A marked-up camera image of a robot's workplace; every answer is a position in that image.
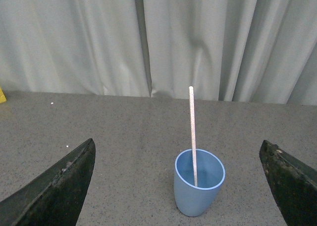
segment yellow object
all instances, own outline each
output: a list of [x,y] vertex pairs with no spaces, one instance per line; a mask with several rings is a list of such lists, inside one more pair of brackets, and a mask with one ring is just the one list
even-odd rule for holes
[[0,103],[2,103],[2,102],[6,102],[6,98],[5,98],[4,93],[0,87]]

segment straw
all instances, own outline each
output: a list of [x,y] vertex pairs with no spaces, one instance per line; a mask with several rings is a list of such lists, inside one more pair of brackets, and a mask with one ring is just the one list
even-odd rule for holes
[[190,128],[192,133],[192,155],[193,155],[193,169],[194,182],[197,186],[197,161],[196,161],[196,136],[195,136],[195,109],[194,109],[194,88],[189,87],[189,106],[190,106]]

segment white curtain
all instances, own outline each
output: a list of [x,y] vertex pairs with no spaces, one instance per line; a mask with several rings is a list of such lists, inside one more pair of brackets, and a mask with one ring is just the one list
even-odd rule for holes
[[317,0],[0,0],[4,90],[317,105]]

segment gray countertop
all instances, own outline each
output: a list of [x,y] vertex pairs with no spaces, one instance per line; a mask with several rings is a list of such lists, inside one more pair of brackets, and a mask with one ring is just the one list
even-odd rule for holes
[[210,208],[191,218],[173,196],[175,158],[191,147],[188,100],[5,94],[0,200],[93,138],[95,169],[78,226],[283,226],[259,159],[263,140],[317,169],[317,107],[196,100],[197,148],[221,159],[226,179]]

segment plastic cup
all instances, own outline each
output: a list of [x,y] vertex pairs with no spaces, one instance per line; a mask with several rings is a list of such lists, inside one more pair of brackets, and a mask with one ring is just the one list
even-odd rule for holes
[[174,196],[178,209],[187,216],[202,214],[212,203],[225,178],[222,162],[214,154],[196,149],[198,185],[194,185],[192,150],[175,160]]

